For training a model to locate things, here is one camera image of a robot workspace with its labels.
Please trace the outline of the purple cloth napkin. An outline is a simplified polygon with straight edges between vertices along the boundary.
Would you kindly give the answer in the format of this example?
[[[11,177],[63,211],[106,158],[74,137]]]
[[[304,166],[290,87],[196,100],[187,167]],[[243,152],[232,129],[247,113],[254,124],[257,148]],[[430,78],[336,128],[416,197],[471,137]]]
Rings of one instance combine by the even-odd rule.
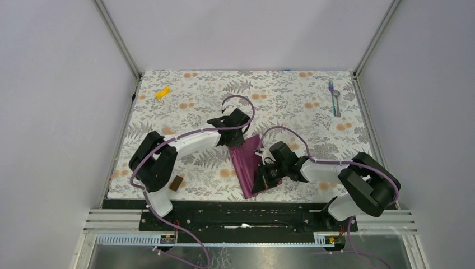
[[[253,193],[254,185],[257,182],[258,164],[262,163],[262,158],[255,154],[259,143],[260,136],[256,134],[247,138],[242,145],[228,148],[245,199],[253,198],[266,191],[263,182],[260,181],[257,191]]]

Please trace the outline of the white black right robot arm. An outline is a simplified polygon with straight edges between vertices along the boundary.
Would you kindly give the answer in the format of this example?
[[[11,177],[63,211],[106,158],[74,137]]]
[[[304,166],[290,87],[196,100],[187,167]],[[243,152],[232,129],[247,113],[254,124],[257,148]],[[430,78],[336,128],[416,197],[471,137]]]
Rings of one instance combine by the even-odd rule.
[[[401,189],[398,180],[365,152],[351,160],[315,160],[297,156],[284,142],[277,142],[270,149],[258,148],[255,154],[261,162],[255,172],[254,193],[276,187],[285,177],[294,182],[344,186],[346,194],[332,198],[322,212],[322,225],[330,231],[352,216],[379,217],[398,199]]]

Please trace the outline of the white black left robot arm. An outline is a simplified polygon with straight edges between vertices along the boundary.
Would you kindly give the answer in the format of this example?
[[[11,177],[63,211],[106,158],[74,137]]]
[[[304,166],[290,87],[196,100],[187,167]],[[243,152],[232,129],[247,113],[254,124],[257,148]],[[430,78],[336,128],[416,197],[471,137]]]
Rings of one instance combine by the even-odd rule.
[[[168,185],[175,162],[182,157],[212,147],[234,147],[244,143],[244,133],[253,117],[238,108],[230,114],[213,118],[192,131],[175,135],[150,132],[132,155],[128,166],[131,182],[145,192],[148,204],[155,211],[152,223],[160,230],[172,227],[174,216]]]

